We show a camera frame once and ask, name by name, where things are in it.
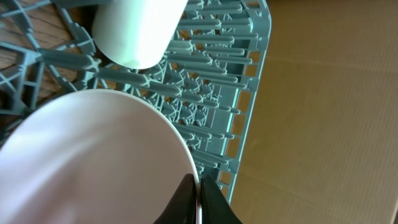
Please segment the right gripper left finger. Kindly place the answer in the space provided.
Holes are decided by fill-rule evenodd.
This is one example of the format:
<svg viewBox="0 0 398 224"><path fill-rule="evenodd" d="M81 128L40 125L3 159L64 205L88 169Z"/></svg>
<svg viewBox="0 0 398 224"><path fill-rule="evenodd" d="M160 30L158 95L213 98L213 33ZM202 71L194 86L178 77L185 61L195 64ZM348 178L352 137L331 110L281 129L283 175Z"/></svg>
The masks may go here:
<svg viewBox="0 0 398 224"><path fill-rule="evenodd" d="M197 189L192 174L186 174L154 224L196 224Z"/></svg>

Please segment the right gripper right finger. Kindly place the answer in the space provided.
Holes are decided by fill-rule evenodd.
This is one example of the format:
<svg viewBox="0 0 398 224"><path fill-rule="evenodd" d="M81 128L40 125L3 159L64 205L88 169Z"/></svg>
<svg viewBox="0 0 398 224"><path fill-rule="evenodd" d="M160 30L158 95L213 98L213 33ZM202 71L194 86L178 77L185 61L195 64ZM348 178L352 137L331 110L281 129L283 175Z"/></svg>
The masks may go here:
<svg viewBox="0 0 398 224"><path fill-rule="evenodd" d="M201 178L200 190L203 224L243 224L211 176Z"/></svg>

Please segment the pink bowl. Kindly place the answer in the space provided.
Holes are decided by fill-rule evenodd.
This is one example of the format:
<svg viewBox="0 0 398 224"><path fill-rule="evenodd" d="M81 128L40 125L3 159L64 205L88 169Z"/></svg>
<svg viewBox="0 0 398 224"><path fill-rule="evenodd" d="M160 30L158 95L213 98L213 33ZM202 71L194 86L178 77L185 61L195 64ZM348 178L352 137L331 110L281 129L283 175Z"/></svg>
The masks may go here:
<svg viewBox="0 0 398 224"><path fill-rule="evenodd" d="M77 91L41 106L1 147L1 222L153 223L196 172L153 106L116 90Z"/></svg>

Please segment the white cup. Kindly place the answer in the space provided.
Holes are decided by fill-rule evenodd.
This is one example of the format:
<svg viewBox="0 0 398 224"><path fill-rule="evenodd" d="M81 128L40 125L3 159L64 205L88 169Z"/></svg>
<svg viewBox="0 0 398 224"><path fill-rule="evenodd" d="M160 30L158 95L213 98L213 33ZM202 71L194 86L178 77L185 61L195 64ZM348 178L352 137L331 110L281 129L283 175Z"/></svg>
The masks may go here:
<svg viewBox="0 0 398 224"><path fill-rule="evenodd" d="M93 21L93 40L118 65L151 68L161 61L187 2L116 0L102 4Z"/></svg>

